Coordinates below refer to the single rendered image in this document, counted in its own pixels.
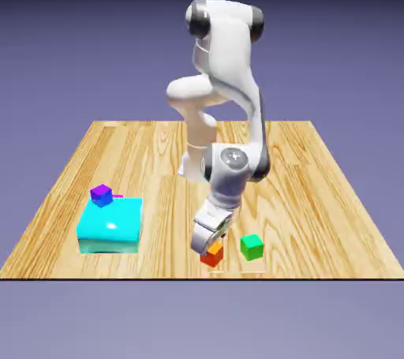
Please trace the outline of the small purple cube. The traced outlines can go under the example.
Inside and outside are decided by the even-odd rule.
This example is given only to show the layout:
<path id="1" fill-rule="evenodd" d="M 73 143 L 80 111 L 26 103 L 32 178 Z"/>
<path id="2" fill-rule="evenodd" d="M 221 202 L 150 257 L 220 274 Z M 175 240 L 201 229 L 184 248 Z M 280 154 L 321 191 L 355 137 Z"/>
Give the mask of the small purple cube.
<path id="1" fill-rule="evenodd" d="M 99 208 L 105 207 L 113 202 L 112 189 L 104 184 L 98 185 L 90 190 L 92 203 Z"/>

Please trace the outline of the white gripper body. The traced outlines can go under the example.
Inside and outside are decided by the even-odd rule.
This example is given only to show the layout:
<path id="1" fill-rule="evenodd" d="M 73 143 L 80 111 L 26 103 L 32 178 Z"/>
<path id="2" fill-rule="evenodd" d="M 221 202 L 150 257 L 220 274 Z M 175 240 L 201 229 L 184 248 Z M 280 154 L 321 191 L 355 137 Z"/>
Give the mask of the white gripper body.
<path id="1" fill-rule="evenodd" d="M 198 254 L 207 254 L 209 248 L 226 235 L 233 219 L 234 210 L 203 204 L 193 218 L 191 249 Z"/>

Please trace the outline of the small orange cube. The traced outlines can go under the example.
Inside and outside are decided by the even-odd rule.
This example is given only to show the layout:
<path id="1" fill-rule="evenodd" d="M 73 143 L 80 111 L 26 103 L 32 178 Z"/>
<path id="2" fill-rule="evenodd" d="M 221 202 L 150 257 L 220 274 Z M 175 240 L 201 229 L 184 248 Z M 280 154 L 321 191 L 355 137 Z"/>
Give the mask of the small orange cube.
<path id="1" fill-rule="evenodd" d="M 216 267 L 223 259 L 223 245 L 221 242 L 216 241 L 213 243 L 204 256 L 200 256 L 200 262 L 208 265 L 209 267 Z"/>

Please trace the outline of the small green cube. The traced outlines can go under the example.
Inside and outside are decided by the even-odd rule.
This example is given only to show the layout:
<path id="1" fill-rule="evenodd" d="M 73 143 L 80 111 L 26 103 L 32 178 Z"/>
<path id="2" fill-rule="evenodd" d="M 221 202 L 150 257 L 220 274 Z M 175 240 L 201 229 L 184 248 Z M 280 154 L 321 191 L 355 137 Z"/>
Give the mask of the small green cube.
<path id="1" fill-rule="evenodd" d="M 247 261 L 262 258 L 264 243 L 257 234 L 249 234 L 240 239 L 240 250 Z"/>

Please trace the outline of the large cyan box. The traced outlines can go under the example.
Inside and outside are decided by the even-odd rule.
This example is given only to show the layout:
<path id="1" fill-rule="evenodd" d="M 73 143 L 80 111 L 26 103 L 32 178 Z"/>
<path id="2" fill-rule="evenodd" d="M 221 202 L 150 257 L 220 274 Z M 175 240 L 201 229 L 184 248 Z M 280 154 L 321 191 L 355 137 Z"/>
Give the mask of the large cyan box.
<path id="1" fill-rule="evenodd" d="M 79 251 L 137 253 L 142 227 L 141 198 L 117 198 L 101 208 L 89 200 L 76 228 Z"/>

